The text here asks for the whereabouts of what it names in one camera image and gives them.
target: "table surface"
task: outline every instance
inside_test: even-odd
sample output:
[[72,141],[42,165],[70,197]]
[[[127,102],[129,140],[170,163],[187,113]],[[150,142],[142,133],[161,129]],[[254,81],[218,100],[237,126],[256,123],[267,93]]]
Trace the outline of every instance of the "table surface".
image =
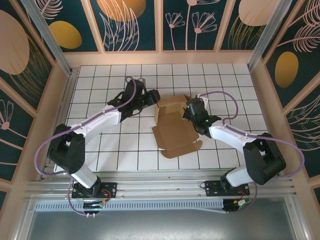
[[[81,66],[67,116],[67,125],[79,123],[100,111],[125,87],[125,76],[143,77],[147,90],[157,89],[162,98],[212,91],[231,94],[239,115],[229,122],[244,131],[267,131],[260,104],[246,64],[146,64]],[[234,102],[223,94],[208,96],[208,111],[221,118],[233,116]],[[234,168],[245,165],[242,153],[229,145],[200,136],[202,147],[173,159],[158,149],[152,127],[154,106],[139,115],[106,128],[86,145],[85,163],[93,172],[137,170],[185,170]]]

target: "grid line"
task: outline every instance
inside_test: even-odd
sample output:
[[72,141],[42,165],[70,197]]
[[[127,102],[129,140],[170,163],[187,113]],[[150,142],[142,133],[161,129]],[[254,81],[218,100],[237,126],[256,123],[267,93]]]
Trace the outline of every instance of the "grid line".
[[[205,72],[205,69],[204,69],[204,65],[202,64],[202,70],[203,70],[203,73]],[[205,90],[206,90],[206,93],[208,93],[208,87],[207,87],[207,81],[206,81],[206,78],[204,78],[204,83],[205,83]],[[210,103],[208,101],[208,106],[209,106],[209,111],[210,111],[210,115],[211,115],[211,107],[210,107]],[[217,141],[214,140],[214,145],[215,145],[215,151],[216,151],[216,155],[218,156],[218,146],[217,146]]]
[[249,131],[251,132],[251,127],[250,127],[249,119],[248,119],[248,116],[247,116],[247,111],[246,111],[244,99],[242,98],[242,94],[241,94],[241,91],[240,91],[240,86],[239,86],[239,82],[238,82],[238,79],[237,79],[237,75],[235,75],[235,79],[236,79],[236,84],[238,85],[238,88],[239,88],[239,92],[240,92],[240,96],[241,96],[241,101],[242,101],[243,109],[244,109],[244,113],[245,113],[245,118],[246,118],[247,123],[248,123],[248,126],[249,126]]
[[[96,69],[97,69],[97,66],[95,66],[95,68],[94,68],[94,73],[93,73],[93,76],[95,76],[95,74],[96,74]],[[87,109],[86,109],[86,114],[85,114],[85,118],[88,118],[88,111],[89,111],[89,104],[90,104],[90,98],[91,98],[91,93],[92,93],[92,87],[93,87],[93,85],[94,85],[94,77],[93,77],[93,80],[92,80],[92,85],[91,85],[91,90],[90,90],[90,94],[89,94],[89,99],[88,99],[88,107],[87,107]]]

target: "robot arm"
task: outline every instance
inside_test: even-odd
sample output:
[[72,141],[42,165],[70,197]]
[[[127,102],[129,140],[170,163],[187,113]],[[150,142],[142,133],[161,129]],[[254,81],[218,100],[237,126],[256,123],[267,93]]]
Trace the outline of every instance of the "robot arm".
[[[133,96],[135,86],[132,81],[135,81],[136,86],[132,101],[127,105],[110,111],[110,109],[127,102]],[[100,191],[101,180],[85,164],[86,144],[101,133],[103,129],[122,122],[126,118],[133,116],[134,111],[139,113],[144,108],[154,105],[160,100],[157,90],[147,91],[143,81],[134,79],[132,81],[127,82],[125,91],[120,92],[95,115],[72,126],[60,124],[54,131],[54,135],[57,135],[75,128],[71,133],[52,140],[47,156],[77,180],[77,190],[87,196],[95,197],[97,195]]]
[[[189,100],[183,117],[192,121],[199,134],[220,140],[244,155],[246,166],[234,168],[221,177],[220,183],[226,192],[252,182],[264,185],[286,168],[286,162],[274,141],[247,137],[245,131],[227,128],[220,117],[209,116],[205,106],[207,103],[204,97]],[[268,133],[261,136],[272,138]]]

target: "cardboard box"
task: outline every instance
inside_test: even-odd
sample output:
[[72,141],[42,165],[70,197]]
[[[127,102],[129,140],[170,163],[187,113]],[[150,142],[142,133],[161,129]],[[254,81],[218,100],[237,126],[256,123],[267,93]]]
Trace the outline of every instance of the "cardboard box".
[[199,134],[191,121],[183,119],[189,99],[186,95],[161,98],[155,106],[157,126],[152,131],[158,148],[163,149],[161,153],[168,159],[195,152],[202,146],[202,141],[195,142]]

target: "cable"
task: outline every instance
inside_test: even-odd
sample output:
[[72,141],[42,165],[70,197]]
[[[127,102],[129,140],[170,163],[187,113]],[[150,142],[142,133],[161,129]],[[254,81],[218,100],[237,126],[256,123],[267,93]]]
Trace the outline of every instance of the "cable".
[[[222,120],[223,125],[224,125],[227,129],[229,129],[229,130],[231,130],[231,131],[233,131],[233,132],[235,132],[235,133],[237,133],[237,134],[240,134],[240,135],[242,135],[242,136],[245,136],[245,137],[249,137],[249,138],[253,138],[253,139],[261,139],[261,140],[269,140],[269,141],[275,141],[275,142],[287,144],[287,145],[293,147],[295,150],[298,151],[298,153],[301,155],[301,163],[300,163],[300,166],[299,166],[295,171],[293,171],[293,172],[291,172],[291,173],[289,173],[289,174],[286,174],[286,175],[275,176],[275,177],[273,177],[274,179],[282,179],[282,178],[292,177],[293,175],[295,175],[296,173],[298,173],[298,172],[304,167],[304,165],[305,165],[305,156],[304,156],[303,152],[302,152],[296,145],[294,145],[294,144],[292,144],[292,143],[290,143],[290,142],[288,142],[288,141],[285,141],[285,140],[282,140],[282,139],[278,139],[278,138],[266,137],[266,136],[257,136],[257,135],[252,135],[252,134],[249,134],[249,133],[243,133],[243,132],[241,132],[241,131],[239,131],[239,130],[237,130],[237,129],[234,129],[232,126],[229,126],[228,124],[226,124],[226,120],[233,120],[233,119],[235,119],[235,118],[238,116],[239,106],[238,106],[238,104],[237,104],[236,99],[235,99],[231,94],[229,94],[229,93],[227,93],[227,92],[224,92],[224,91],[211,91],[211,92],[208,92],[208,93],[200,94],[199,97],[202,97],[202,96],[205,96],[205,95],[209,95],[209,94],[224,94],[224,95],[229,96],[229,97],[233,100],[233,102],[234,102],[234,104],[235,104],[235,115],[234,115],[233,117],[225,117],[225,118]],[[256,184],[255,182],[253,182],[253,184],[254,184],[254,186],[255,186],[255,195],[254,195],[254,198],[252,199],[250,205],[248,205],[248,206],[247,206],[246,208],[244,208],[244,209],[241,209],[241,210],[239,210],[239,211],[236,211],[235,213],[238,213],[238,212],[241,212],[241,211],[243,211],[243,210],[248,209],[248,208],[251,207],[252,204],[256,201],[257,195],[258,195],[258,186],[257,186],[257,184]]]
[[44,171],[42,171],[42,170],[39,168],[39,166],[38,166],[38,155],[39,155],[40,150],[41,150],[45,145],[47,145],[48,143],[50,143],[52,140],[54,140],[54,139],[56,139],[56,138],[59,138],[59,137],[61,137],[61,136],[63,136],[63,135],[69,134],[69,133],[71,133],[71,132],[73,132],[73,131],[75,131],[75,130],[78,130],[79,128],[84,127],[84,126],[88,125],[89,123],[91,123],[92,121],[96,120],[96,119],[99,118],[100,116],[102,116],[102,115],[104,115],[104,114],[106,114],[106,113],[112,112],[112,111],[114,111],[114,110],[117,110],[117,109],[119,109],[119,108],[122,108],[123,106],[127,105],[128,103],[130,103],[130,102],[134,99],[134,97],[135,97],[135,95],[136,95],[137,84],[136,84],[136,81],[134,80],[133,77],[127,76],[125,80],[127,80],[128,78],[133,81],[133,86],[134,86],[134,87],[133,87],[133,94],[132,94],[132,96],[129,98],[128,101],[126,101],[125,103],[123,103],[123,104],[121,104],[121,105],[119,105],[119,106],[115,106],[115,107],[113,107],[113,108],[110,108],[110,109],[108,109],[108,110],[106,110],[106,111],[104,111],[104,112],[103,112],[103,111],[100,111],[97,115],[95,115],[95,116],[92,117],[91,119],[85,120],[85,121],[82,123],[82,125],[76,126],[76,127],[71,128],[71,129],[69,129],[69,130],[67,130],[67,131],[60,132],[60,133],[58,133],[58,134],[56,134],[56,135],[48,138],[46,141],[44,141],[44,142],[40,145],[40,147],[37,149],[37,151],[36,151],[36,153],[35,153],[34,160],[33,160],[34,167],[35,167],[36,171],[37,171],[39,174],[41,174],[41,175],[43,175],[43,176],[55,176],[55,175],[58,175],[58,174],[67,174],[66,171],[58,171],[58,172],[44,172]]
[[240,209],[238,211],[233,211],[232,213],[237,214],[237,213],[239,213],[241,211],[247,210],[248,208],[250,208],[255,203],[255,201],[257,200],[257,196],[258,196],[258,185],[255,182],[253,184],[254,184],[254,187],[255,187],[255,194],[254,194],[254,197],[251,200],[250,204],[248,206],[246,206],[245,208]]
[[79,214],[79,215],[81,215],[81,216],[85,216],[85,217],[89,217],[89,216],[95,216],[95,215],[90,215],[90,214],[85,214],[84,212],[80,212],[80,211],[78,211],[78,210],[76,210],[75,208],[74,208],[74,206],[72,206],[72,204],[71,204],[71,200],[70,200],[70,187],[71,187],[71,185],[74,183],[74,181],[71,179],[70,180],[70,182],[69,182],[69,186],[68,186],[68,193],[67,193],[67,195],[66,195],[66,198],[68,199],[68,202],[69,202],[69,205],[70,205],[70,207],[71,207],[71,209],[76,213],[76,214]]

